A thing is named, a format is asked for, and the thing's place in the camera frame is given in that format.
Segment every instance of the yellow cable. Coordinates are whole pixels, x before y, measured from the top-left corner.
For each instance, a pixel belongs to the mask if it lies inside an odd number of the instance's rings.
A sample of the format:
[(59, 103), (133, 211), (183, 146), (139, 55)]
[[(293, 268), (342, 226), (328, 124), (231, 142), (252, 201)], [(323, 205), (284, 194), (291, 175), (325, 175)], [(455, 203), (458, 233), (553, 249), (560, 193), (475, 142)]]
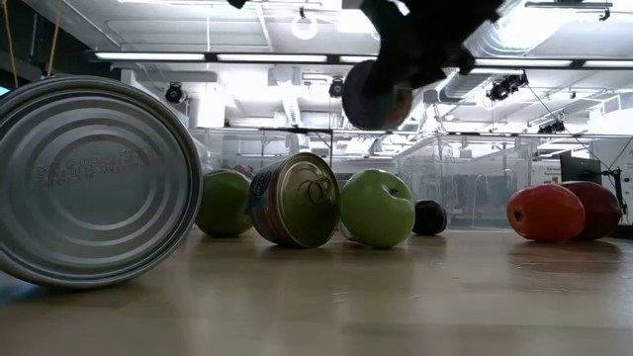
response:
[(57, 34), (59, 34), (59, 18), (61, 17), (61, 0), (57, 0), (57, 14), (55, 16), (55, 33), (52, 35), (52, 47), (50, 48), (50, 59), (48, 60), (48, 71), (46, 76), (52, 73), (52, 63), (55, 59), (55, 48), (57, 47)]
[(11, 26), (9, 26), (9, 0), (4, 0), (4, 24), (7, 27), (7, 38), (9, 40), (9, 56), (11, 58), (11, 70), (13, 71), (13, 81), (16, 85), (16, 88), (20, 86), (20, 81), (18, 80), (18, 67), (16, 66), (16, 57), (13, 53), (13, 39), (11, 37)]

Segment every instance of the computer monitor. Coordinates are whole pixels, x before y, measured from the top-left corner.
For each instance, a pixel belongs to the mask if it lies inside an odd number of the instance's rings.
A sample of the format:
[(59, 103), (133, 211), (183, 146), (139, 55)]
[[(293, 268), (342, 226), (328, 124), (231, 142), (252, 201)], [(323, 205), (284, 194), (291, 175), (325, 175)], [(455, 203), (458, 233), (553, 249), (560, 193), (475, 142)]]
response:
[(585, 181), (602, 184), (600, 161), (561, 156), (561, 180), (563, 182)]

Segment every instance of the green apple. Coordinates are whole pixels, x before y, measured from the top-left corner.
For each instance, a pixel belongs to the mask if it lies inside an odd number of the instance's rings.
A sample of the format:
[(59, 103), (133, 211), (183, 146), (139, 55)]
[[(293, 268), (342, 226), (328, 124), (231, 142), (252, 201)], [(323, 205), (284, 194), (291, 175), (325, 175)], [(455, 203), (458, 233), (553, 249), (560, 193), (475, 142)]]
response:
[(200, 230), (213, 237), (233, 237), (250, 229), (249, 186), (246, 176), (230, 169), (205, 175), (202, 203), (196, 217)]
[(378, 248), (404, 242), (415, 224), (415, 203), (407, 184), (380, 169), (357, 173), (340, 193), (341, 221), (352, 241)]

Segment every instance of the table surface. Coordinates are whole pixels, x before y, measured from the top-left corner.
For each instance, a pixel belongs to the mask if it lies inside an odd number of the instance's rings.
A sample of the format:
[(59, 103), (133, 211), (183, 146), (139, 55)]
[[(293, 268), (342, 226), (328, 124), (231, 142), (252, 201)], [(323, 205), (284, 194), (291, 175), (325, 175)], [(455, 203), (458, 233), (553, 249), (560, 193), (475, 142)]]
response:
[(0, 355), (633, 355), (633, 241), (449, 231), (288, 250), (194, 229), (123, 286), (0, 275)]

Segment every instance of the orange-red fruit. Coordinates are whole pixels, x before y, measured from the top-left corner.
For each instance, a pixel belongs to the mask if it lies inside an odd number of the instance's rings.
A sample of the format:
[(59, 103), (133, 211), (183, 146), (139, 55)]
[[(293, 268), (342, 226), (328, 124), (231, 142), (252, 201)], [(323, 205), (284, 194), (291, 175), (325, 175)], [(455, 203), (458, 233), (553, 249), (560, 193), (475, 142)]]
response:
[(622, 213), (613, 193), (592, 182), (565, 182), (562, 186), (572, 191), (585, 208), (585, 228), (576, 239), (593, 241), (615, 230)]
[(507, 204), (510, 225), (526, 239), (541, 242), (569, 241), (585, 227), (585, 209), (569, 189), (557, 184), (525, 188)]

